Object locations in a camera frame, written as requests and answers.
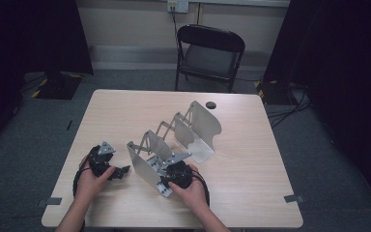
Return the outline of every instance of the chair backrest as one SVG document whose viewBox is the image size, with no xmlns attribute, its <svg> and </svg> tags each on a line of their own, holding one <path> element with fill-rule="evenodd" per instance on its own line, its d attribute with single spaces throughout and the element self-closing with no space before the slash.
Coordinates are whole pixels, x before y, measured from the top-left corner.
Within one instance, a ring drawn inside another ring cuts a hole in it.
<svg viewBox="0 0 371 232">
<path fill-rule="evenodd" d="M 186 43 L 240 53 L 245 50 L 243 39 L 234 32 L 202 25 L 189 24 L 181 27 L 177 32 L 177 39 L 180 47 L 181 43 Z"/>
</svg>

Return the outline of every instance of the white wall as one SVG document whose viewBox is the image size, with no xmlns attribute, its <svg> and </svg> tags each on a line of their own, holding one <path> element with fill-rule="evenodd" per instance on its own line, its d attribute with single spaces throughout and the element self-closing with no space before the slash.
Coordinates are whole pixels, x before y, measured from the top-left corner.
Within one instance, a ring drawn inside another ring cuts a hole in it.
<svg viewBox="0 0 371 232">
<path fill-rule="evenodd" d="M 165 1 L 77 0 L 89 45 L 175 48 L 174 23 Z M 231 30 L 246 43 L 255 66 L 266 66 L 286 8 L 189 3 L 177 27 L 198 23 Z"/>
</svg>

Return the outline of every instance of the black curtain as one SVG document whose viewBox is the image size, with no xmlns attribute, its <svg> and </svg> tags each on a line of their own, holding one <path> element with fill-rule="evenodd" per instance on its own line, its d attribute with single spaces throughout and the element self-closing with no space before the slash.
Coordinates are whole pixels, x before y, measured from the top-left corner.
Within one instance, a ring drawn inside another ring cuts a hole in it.
<svg viewBox="0 0 371 232">
<path fill-rule="evenodd" d="M 335 146 L 371 186 L 371 1 L 291 0 L 271 80 L 309 87 Z"/>
<path fill-rule="evenodd" d="M 93 74 L 74 0 L 0 0 L 0 124 L 30 72 Z"/>
</svg>

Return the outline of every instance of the metal bracket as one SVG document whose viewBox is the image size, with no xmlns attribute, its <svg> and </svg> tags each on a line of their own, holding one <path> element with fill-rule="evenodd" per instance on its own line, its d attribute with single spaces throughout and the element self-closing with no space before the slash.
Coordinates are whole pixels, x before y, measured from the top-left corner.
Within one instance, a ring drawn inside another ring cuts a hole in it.
<svg viewBox="0 0 371 232">
<path fill-rule="evenodd" d="M 158 133 L 162 128 L 166 128 L 166 131 L 160 137 Z M 170 131 L 174 132 L 174 137 L 187 150 L 186 153 L 171 151 L 164 141 Z M 184 116 L 180 112 L 176 113 L 170 123 L 162 121 L 156 133 L 146 131 L 140 145 L 131 141 L 127 147 L 135 172 L 163 196 L 168 196 L 172 190 L 161 181 L 166 176 L 167 167 L 191 155 L 197 163 L 203 162 L 214 154 L 213 138 L 219 133 L 221 125 L 215 116 L 200 103 L 193 101 Z M 144 160 L 140 157 L 141 152 L 153 156 Z"/>
<path fill-rule="evenodd" d="M 215 153 L 213 139 L 222 131 L 219 121 L 198 101 L 191 103 L 184 116 L 180 112 L 174 115 L 170 124 L 161 122 L 156 134 L 161 127 L 167 128 L 162 139 L 165 139 L 169 131 L 174 131 L 175 138 L 193 154 L 192 158 L 197 163 L 203 162 Z"/>
<path fill-rule="evenodd" d="M 112 148 L 107 142 L 102 142 L 98 151 L 98 155 L 107 155 L 115 153 L 116 149 Z"/>
</svg>

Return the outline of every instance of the black tape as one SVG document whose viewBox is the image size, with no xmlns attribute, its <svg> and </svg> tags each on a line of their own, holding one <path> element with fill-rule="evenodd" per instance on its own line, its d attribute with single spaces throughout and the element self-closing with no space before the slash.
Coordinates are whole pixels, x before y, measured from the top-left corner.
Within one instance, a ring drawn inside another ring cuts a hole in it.
<svg viewBox="0 0 371 232">
<path fill-rule="evenodd" d="M 60 197 L 50 197 L 45 200 L 40 200 L 36 207 L 44 208 L 47 205 L 60 205 L 62 198 Z"/>
<path fill-rule="evenodd" d="M 286 203 L 290 203 L 290 202 L 294 202 L 294 201 L 297 201 L 298 203 L 301 203 L 301 202 L 305 201 L 301 195 L 300 196 L 287 195 L 287 196 L 284 196 L 284 198 L 285 198 Z"/>
</svg>

